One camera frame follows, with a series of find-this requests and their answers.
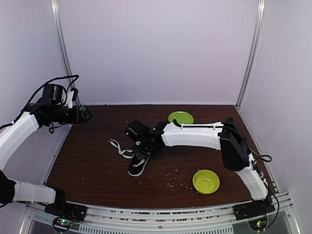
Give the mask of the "black white canvas sneaker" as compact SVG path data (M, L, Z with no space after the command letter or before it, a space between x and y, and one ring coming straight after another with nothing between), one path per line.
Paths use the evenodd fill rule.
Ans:
M141 176L150 157L151 155L147 155L143 159L137 159L137 156L134 154L128 167L128 174L133 177Z

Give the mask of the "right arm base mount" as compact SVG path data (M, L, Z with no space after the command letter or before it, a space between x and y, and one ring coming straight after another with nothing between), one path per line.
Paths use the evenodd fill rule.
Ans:
M268 200L251 201L233 206L236 220L250 219L275 211L275 206Z

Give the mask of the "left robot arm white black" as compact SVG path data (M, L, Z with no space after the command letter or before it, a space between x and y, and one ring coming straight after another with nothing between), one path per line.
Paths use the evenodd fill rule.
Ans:
M30 104L21 116L10 123L0 134L0 206L12 202L44 203L51 206L59 216L70 212L64 191L45 185L18 181L5 175L5 169L10 158L24 142L43 126L54 130L53 124L87 123L93 117L87 106L46 106Z

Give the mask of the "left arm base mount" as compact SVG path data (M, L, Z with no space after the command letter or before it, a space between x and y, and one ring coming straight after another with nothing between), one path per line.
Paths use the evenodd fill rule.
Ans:
M87 207L68 202L64 205L54 203L46 205L44 211L55 216L62 216L73 221L83 222L87 213Z

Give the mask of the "white shoelace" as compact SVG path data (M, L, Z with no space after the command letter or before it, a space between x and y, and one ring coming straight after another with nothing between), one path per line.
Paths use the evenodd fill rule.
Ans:
M123 156L125 159L132 159L134 157L133 150L130 149L122 149L120 143L114 139L109 139L108 142L117 148L118 153Z

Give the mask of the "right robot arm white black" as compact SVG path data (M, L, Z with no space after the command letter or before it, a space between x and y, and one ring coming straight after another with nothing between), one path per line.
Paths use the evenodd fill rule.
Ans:
M231 117L223 122L208 124L184 124L173 119L159 121L153 127L134 119L124 132L135 142L132 146L134 159L129 167L132 176L137 175L137 167L144 168L149 157L164 147L211 148L221 151L224 167L237 173L248 188L252 198L252 214L260 215L273 206L268 183L257 166L258 160L271 162L272 157L257 154Z

